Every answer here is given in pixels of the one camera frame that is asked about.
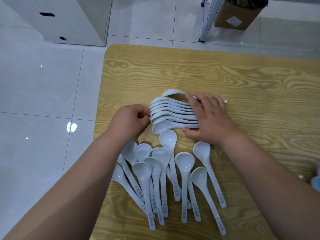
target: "tile floor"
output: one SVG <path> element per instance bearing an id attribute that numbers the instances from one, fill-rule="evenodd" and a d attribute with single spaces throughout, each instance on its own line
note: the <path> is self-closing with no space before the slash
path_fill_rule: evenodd
<path id="1" fill-rule="evenodd" d="M 107 47 L 320 58 L 320 5 L 270 1 L 245 32 L 213 28 L 202 44 L 200 3 L 113 0 Z M 105 50 L 46 42 L 0 1 L 0 239 L 91 143 Z"/>

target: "person's left hand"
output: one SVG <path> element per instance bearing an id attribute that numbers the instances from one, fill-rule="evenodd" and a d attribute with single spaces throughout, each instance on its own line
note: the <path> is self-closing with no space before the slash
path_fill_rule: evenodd
<path id="1" fill-rule="evenodd" d="M 150 109 L 142 104 L 126 105 L 112 117 L 106 134 L 125 145 L 150 124 Z"/>

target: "person's left arm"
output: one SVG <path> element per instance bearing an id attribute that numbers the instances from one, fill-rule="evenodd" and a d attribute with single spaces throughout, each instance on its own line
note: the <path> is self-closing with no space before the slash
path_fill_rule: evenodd
<path id="1" fill-rule="evenodd" d="M 3 240 L 89 239 L 122 148 L 149 123 L 145 106 L 120 108 L 106 131 Z"/>

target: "person's right arm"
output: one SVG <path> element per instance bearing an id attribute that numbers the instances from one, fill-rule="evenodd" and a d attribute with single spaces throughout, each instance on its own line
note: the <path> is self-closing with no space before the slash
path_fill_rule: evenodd
<path id="1" fill-rule="evenodd" d="M 186 92 L 200 129 L 188 138 L 220 146 L 237 169 L 256 205 L 279 239 L 320 238 L 320 193 L 295 176 L 249 136 L 241 133 L 219 96 Z"/>

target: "wood grain tabletop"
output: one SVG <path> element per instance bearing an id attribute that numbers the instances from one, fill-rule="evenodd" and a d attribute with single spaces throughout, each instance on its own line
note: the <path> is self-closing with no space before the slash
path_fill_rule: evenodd
<path id="1" fill-rule="evenodd" d="M 112 45 L 104 58 L 94 139 L 107 128 L 123 105 L 150 102 L 169 89 L 208 92 L 228 100 L 227 112 L 240 130 L 309 181 L 320 165 L 320 62 L 214 51 Z M 185 101 L 184 96 L 173 98 Z M 175 155 L 192 153 L 196 141 L 178 134 Z M 152 125 L 138 143 L 161 146 Z M 169 217 L 155 219 L 149 230 L 146 215 L 123 187 L 111 182 L 91 240 L 102 239 L 276 239 L 226 154 L 211 146 L 211 165 L 226 200 L 221 208 L 208 177 L 208 188 L 226 228 L 222 237 L 201 191 L 194 185 L 201 222 L 188 210 L 181 222 L 181 201 L 175 202 L 167 180 Z M 194 169 L 202 166 L 196 159 Z M 178 168 L 178 180 L 181 176 Z"/>

